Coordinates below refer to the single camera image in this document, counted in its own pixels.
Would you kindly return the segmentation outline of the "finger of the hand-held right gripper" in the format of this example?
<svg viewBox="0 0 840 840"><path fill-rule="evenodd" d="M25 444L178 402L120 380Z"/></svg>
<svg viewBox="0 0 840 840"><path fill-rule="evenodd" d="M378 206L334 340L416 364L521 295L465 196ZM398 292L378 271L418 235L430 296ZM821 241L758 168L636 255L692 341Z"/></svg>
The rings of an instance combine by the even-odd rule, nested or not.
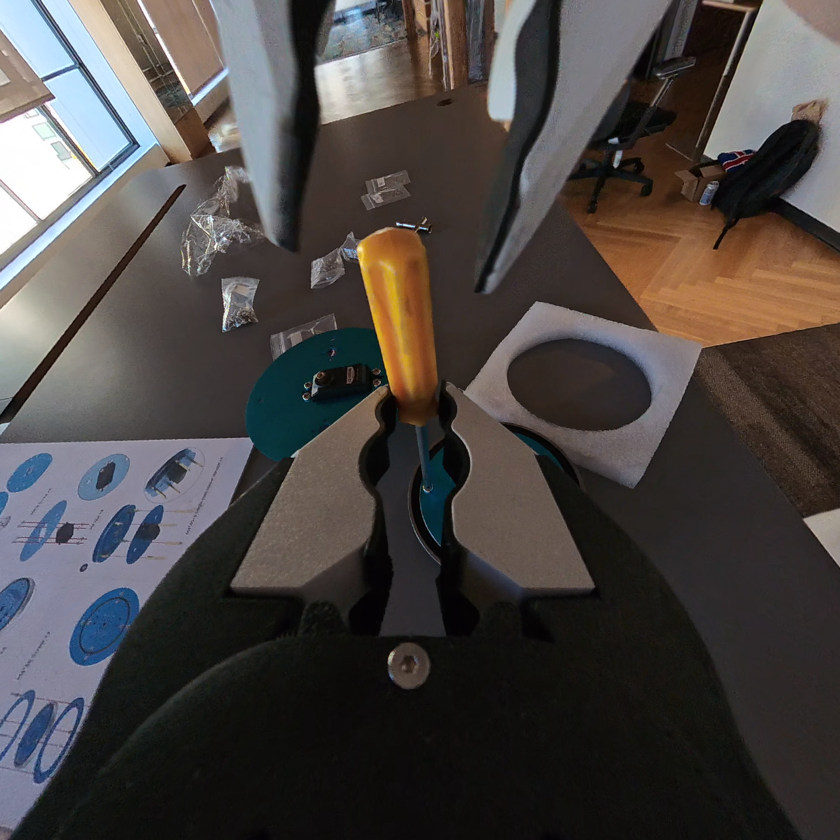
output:
<svg viewBox="0 0 840 840"><path fill-rule="evenodd" d="M292 253L320 125L315 69L334 5L212 2L259 220L268 240Z"/></svg>
<svg viewBox="0 0 840 840"><path fill-rule="evenodd" d="M490 118L510 125L479 236L477 293L499 287L538 230L669 5L510 2L487 89Z"/></svg>

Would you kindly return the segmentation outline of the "blue round bracket base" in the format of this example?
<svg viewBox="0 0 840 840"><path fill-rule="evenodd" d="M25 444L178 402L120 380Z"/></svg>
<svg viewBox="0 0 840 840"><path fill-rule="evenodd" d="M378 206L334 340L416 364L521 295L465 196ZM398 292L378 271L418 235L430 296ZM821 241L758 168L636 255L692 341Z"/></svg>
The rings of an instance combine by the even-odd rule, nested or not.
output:
<svg viewBox="0 0 840 840"><path fill-rule="evenodd" d="M504 423L503 425L526 446L529 446L536 455L542 455L551 460L578 487L582 487L580 472L555 444L525 427L512 423ZM426 551L437 562L442 562L444 557L442 539L445 502L455 488L455 483L445 468L444 451L445 441L443 439L436 442L429 450L429 472L433 486L431 491L425 491L422 470L418 469L413 478L408 497L408 507L414 531Z"/></svg>

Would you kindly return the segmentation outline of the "dark grey desk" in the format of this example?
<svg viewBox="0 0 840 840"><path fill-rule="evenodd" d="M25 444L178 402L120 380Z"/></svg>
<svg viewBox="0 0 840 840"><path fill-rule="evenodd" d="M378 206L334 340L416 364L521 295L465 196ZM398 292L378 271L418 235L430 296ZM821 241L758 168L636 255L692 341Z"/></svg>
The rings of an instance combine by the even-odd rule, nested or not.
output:
<svg viewBox="0 0 840 840"><path fill-rule="evenodd" d="M474 293L482 209L506 136L482 94L321 128L302 249L367 228L352 193L407 168L425 240L438 379L459 388L507 339L568 308L618 339L683 350L553 203L504 282ZM108 206L137 219L125 270L8 429L10 444L248 435L266 361L223 336L178 239L236 153L147 171ZM496 409L465 394L500 424ZM104 672L57 773L12 838L838 838L838 567L695 382L635 490L542 465L592 595L499 603L446 634L432 580L400 601L415 533L396 468L381 495L393 579L378 635L329 602L237 595L232 580L294 456L167 572Z"/></svg>

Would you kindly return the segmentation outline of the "printed instruction booklet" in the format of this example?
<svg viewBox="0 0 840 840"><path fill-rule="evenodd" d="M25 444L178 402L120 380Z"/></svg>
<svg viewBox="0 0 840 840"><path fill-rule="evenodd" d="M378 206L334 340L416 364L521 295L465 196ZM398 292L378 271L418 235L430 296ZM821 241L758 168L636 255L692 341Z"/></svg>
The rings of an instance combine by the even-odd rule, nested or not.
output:
<svg viewBox="0 0 840 840"><path fill-rule="evenodd" d="M2 810L54 777L155 587L228 508L246 438L2 444Z"/></svg>

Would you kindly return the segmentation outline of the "black backpack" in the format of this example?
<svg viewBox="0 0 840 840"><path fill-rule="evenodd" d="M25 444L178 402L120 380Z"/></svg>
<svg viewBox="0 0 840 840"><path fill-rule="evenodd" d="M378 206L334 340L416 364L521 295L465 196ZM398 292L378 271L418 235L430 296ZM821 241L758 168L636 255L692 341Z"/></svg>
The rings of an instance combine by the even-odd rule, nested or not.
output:
<svg viewBox="0 0 840 840"><path fill-rule="evenodd" d="M711 201L724 225L713 246L743 218L769 212L780 197L811 168L820 150L821 127L810 120L792 120L763 142L734 173L726 175Z"/></svg>

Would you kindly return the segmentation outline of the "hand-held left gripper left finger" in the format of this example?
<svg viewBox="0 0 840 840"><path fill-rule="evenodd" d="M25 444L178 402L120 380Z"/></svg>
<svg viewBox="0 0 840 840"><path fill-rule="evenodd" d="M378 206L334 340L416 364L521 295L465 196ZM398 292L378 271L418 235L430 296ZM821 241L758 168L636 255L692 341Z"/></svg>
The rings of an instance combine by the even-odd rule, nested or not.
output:
<svg viewBox="0 0 840 840"><path fill-rule="evenodd" d="M354 634L380 633L392 587L377 485L390 466L387 385L303 446L232 580L237 595L329 602Z"/></svg>

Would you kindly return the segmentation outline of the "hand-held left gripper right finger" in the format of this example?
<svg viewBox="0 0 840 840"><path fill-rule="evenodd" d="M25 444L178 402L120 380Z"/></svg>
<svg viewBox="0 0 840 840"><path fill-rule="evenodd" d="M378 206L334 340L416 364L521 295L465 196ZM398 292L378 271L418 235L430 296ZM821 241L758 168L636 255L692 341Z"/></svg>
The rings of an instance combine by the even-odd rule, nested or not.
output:
<svg viewBox="0 0 840 840"><path fill-rule="evenodd" d="M439 601L450 636L499 603L592 595L595 583L555 500L553 467L457 386L442 384L444 502Z"/></svg>

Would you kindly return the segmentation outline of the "blue round plate with servo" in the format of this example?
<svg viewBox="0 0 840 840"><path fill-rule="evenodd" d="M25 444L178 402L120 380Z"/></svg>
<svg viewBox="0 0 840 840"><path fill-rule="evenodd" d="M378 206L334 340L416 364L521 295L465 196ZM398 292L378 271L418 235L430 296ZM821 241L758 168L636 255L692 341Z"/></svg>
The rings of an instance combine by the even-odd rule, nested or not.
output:
<svg viewBox="0 0 840 840"><path fill-rule="evenodd" d="M387 384L374 330L316 334L278 356L260 376L246 407L248 435L268 459L294 456Z"/></svg>

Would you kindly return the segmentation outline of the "black office chair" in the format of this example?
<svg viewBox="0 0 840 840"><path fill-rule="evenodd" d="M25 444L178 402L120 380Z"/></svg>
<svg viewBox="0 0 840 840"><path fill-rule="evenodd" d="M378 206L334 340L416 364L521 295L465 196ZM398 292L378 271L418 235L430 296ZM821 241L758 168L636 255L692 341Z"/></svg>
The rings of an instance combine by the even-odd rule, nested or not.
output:
<svg viewBox="0 0 840 840"><path fill-rule="evenodd" d="M641 197L651 195L654 181L644 174L642 159L627 158L625 153L640 139L662 133L673 124L676 113L662 108L660 104L676 79L683 77L696 64L695 56L681 56L668 59L651 69L650 77L660 84L651 101L631 100L632 80L625 80L587 145L588 150L601 152L602 158L599 161L582 158L568 178L570 182L595 180L586 208L588 214L596 212L602 189L609 180L639 184Z"/></svg>

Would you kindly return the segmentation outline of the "small cardboard box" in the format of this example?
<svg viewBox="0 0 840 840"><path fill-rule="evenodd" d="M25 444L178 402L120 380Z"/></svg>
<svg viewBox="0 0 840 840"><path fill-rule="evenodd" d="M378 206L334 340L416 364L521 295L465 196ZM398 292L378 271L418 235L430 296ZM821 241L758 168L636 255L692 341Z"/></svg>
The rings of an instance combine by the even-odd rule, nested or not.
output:
<svg viewBox="0 0 840 840"><path fill-rule="evenodd" d="M675 172L681 181L680 194L690 203L699 203L703 193L712 182L720 182L726 171L717 161L694 164L688 169Z"/></svg>

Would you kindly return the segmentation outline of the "white narrow table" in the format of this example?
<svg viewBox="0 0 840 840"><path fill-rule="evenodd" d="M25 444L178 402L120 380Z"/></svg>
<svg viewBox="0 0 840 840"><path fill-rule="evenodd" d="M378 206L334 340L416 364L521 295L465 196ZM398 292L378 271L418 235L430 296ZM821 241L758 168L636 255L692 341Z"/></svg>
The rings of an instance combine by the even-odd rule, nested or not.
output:
<svg viewBox="0 0 840 840"><path fill-rule="evenodd" d="M696 137L689 159L693 164L705 159L705 149L711 132L718 119L722 103L728 93L732 80L738 68L744 48L752 32L754 20L758 15L761 1L701 1L703 7L714 8L723 12L740 14L741 21L737 35L729 50L727 62L721 73L717 88L710 102L710 106Z"/></svg>

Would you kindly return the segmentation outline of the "flat clear plastic bag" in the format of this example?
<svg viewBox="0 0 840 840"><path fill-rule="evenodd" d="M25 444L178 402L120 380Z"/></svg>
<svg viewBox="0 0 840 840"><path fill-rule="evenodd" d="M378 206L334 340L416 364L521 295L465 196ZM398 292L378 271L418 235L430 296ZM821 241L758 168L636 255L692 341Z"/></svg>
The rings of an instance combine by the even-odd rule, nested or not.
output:
<svg viewBox="0 0 840 840"><path fill-rule="evenodd" d="M282 354L322 333L331 332L338 328L335 315L316 318L295 327L273 333L269 337L271 359L277 360Z"/></svg>

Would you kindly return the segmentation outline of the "wooden pillar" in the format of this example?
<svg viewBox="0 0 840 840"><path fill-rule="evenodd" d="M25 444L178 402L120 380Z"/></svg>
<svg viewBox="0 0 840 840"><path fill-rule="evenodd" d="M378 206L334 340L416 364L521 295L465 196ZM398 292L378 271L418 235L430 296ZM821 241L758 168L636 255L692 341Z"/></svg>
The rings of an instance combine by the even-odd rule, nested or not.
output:
<svg viewBox="0 0 840 840"><path fill-rule="evenodd" d="M439 89L485 85L497 39L493 1L402 1L408 46Z"/></svg>

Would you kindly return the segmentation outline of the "crumpled clear plastic wrap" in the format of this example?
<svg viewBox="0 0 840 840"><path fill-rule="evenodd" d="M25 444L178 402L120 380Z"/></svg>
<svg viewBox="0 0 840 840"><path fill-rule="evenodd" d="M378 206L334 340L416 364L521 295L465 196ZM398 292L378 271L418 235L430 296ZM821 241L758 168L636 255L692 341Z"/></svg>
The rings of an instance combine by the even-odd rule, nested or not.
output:
<svg viewBox="0 0 840 840"><path fill-rule="evenodd" d="M209 197L192 211L181 241L182 269L189 277L206 274L218 255L266 240L259 220L237 215L243 192L250 195L246 168L227 165Z"/></svg>

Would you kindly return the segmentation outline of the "yellow-handled screwdriver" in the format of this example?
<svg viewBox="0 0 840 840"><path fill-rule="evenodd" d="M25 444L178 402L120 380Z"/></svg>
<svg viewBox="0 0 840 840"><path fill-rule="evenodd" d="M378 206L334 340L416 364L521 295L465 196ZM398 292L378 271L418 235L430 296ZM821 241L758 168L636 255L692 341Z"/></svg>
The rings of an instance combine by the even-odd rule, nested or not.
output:
<svg viewBox="0 0 840 840"><path fill-rule="evenodd" d="M430 492L427 425L438 411L438 368L427 252L412 229L363 238L358 259L397 417L414 426L423 489Z"/></svg>

